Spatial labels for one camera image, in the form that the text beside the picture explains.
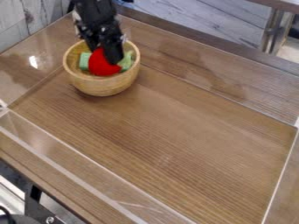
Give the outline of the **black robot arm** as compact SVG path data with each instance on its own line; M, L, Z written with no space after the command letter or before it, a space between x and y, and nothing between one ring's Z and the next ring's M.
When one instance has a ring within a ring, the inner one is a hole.
M124 58L124 34L112 0L71 0L75 12L75 27L88 49L103 48L104 57L115 65Z

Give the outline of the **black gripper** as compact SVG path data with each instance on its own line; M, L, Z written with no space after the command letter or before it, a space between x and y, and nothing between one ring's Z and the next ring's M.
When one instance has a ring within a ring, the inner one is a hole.
M124 58L124 34L118 18L112 16L107 21L90 22L80 17L75 17L74 26L76 35L86 40L92 52L98 49L100 41L107 61L115 65Z

